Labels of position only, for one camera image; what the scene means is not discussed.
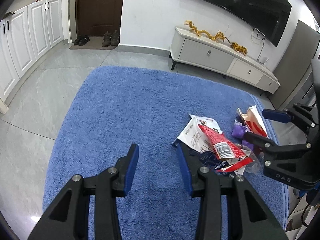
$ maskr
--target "dragon statue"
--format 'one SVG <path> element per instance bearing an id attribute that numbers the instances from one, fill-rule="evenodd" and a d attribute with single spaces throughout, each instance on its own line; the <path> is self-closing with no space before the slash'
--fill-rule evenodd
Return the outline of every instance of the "dragon statue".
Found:
<path id="1" fill-rule="evenodd" d="M 236 42 L 230 42 L 229 39 L 226 36 L 224 36 L 224 33 L 222 33 L 220 30 L 217 32 L 217 34 L 215 36 L 212 36 L 210 33 L 208 33 L 205 30 L 198 31 L 197 27 L 193 25 L 192 21 L 185 21 L 184 24 L 189 25 L 190 31 L 195 32 L 198 37 L 201 36 L 201 33 L 204 33 L 207 35 L 207 37 L 210 40 L 215 41 L 215 42 L 218 42 L 218 40 L 222 40 L 224 42 L 224 40 L 227 39 L 227 41 L 231 44 L 230 47 L 233 48 L 236 52 L 240 52 L 245 56 L 248 53 L 248 49 L 246 47 L 240 46 Z"/>
<path id="2" fill-rule="evenodd" d="M 240 46 L 236 42 L 229 42 L 231 43 L 230 47 L 233 48 L 236 52 L 241 52 L 243 55 L 247 56 L 248 49 L 244 46 Z"/>

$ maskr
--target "brown door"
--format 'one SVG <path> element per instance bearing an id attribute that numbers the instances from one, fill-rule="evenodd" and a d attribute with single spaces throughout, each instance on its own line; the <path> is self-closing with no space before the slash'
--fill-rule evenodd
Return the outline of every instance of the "brown door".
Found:
<path id="1" fill-rule="evenodd" d="M 120 32 L 123 0 L 78 0 L 77 35 Z"/>

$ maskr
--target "shoe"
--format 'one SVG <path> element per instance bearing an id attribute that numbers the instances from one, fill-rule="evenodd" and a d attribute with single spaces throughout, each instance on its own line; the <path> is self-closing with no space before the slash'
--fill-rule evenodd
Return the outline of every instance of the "shoe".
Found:
<path id="1" fill-rule="evenodd" d="M 83 46 L 87 44 L 87 42 L 90 40 L 88 35 L 82 36 L 82 39 L 79 41 L 79 46 Z"/>
<path id="2" fill-rule="evenodd" d="M 107 47 L 110 46 L 110 39 L 111 39 L 111 33 L 105 33 L 103 35 L 103 41 L 102 41 L 102 46 Z"/>
<path id="3" fill-rule="evenodd" d="M 111 36 L 111 46 L 118 46 L 120 43 L 120 33 L 113 33 Z"/>
<path id="4" fill-rule="evenodd" d="M 77 37 L 77 39 L 73 42 L 73 45 L 79 45 L 79 41 L 81 40 L 81 38 L 82 38 L 82 36 L 79 35 L 79 36 Z"/>

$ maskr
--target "trash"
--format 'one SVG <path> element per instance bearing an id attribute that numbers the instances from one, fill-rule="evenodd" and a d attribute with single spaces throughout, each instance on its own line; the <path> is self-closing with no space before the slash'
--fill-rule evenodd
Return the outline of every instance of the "trash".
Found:
<path id="1" fill-rule="evenodd" d="M 246 155 L 248 158 L 252 160 L 252 162 L 248 163 L 245 167 L 245 171 L 249 173 L 258 174 L 258 171 L 260 170 L 261 164 L 258 158 L 256 157 L 255 153 L 248 148 L 245 145 L 240 146 L 244 152 L 246 152 Z"/>
<path id="2" fill-rule="evenodd" d="M 251 132 L 250 128 L 246 124 L 243 125 L 242 123 L 240 123 L 237 120 L 235 120 L 235 125 L 233 127 L 233 131 L 232 131 L 231 135 L 233 137 L 238 138 L 238 139 L 242 139 L 246 132 Z M 252 151 L 254 149 L 254 145 L 249 143 L 249 142 L 247 142 L 244 139 L 242 140 L 242 145 L 247 146 Z"/>
<path id="3" fill-rule="evenodd" d="M 222 130 L 220 129 L 216 120 L 207 117 L 198 117 L 196 115 L 191 115 L 191 120 L 187 124 L 187 126 L 183 129 L 177 139 L 173 142 L 173 144 L 177 144 L 176 141 L 180 140 L 186 145 L 188 145 L 191 149 L 196 150 L 197 152 L 205 152 L 211 151 L 214 152 L 213 146 L 208 140 L 205 133 L 199 128 L 199 125 L 206 125 L 211 129 L 214 129 L 219 134 L 222 134 Z"/>
<path id="4" fill-rule="evenodd" d="M 236 159 L 245 157 L 234 143 L 225 138 L 222 134 L 217 133 L 214 129 L 206 125 L 199 125 L 199 128 L 206 134 L 213 146 L 217 159 Z"/>
<path id="5" fill-rule="evenodd" d="M 266 127 L 256 106 L 250 106 L 246 114 L 243 114 L 240 108 L 238 108 L 236 112 L 244 120 L 245 124 L 248 125 L 253 133 L 268 137 Z"/>
<path id="6" fill-rule="evenodd" d="M 190 122 L 173 144 L 185 143 L 210 170 L 231 177 L 242 175 L 246 165 L 253 162 L 249 157 L 251 150 L 242 145 L 239 145 L 240 149 L 225 138 L 214 119 L 191 114 L 190 117 Z"/>

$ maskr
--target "blue gripper pad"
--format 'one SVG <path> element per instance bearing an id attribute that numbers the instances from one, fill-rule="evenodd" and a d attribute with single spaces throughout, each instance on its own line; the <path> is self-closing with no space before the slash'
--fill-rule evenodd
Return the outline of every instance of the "blue gripper pad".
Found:
<path id="1" fill-rule="evenodd" d="M 131 190 L 133 177 L 134 177 L 134 174 L 136 171 L 138 159 L 139 159 L 139 147 L 138 147 L 138 145 L 136 145 L 136 147 L 133 151 L 133 154 L 132 154 L 132 158 L 131 158 L 130 163 L 128 165 L 127 172 L 125 174 L 124 189 L 123 189 L 125 195 L 127 195 L 129 193 L 129 191 Z"/>
<path id="2" fill-rule="evenodd" d="M 282 122 L 282 123 L 291 122 L 291 116 L 283 111 L 264 109 L 262 111 L 262 116 L 265 119 L 269 119 L 277 122 Z"/>
<path id="3" fill-rule="evenodd" d="M 187 165 L 187 161 L 184 157 L 184 154 L 183 154 L 183 151 L 181 149 L 180 144 L 178 144 L 178 147 L 177 147 L 177 154 L 178 154 L 179 166 L 180 166 L 180 171 L 182 174 L 184 187 L 187 190 L 187 192 L 189 193 L 189 195 L 191 196 L 193 193 L 193 187 L 192 187 L 192 183 L 191 183 L 191 173 L 190 173 L 189 167 Z"/>

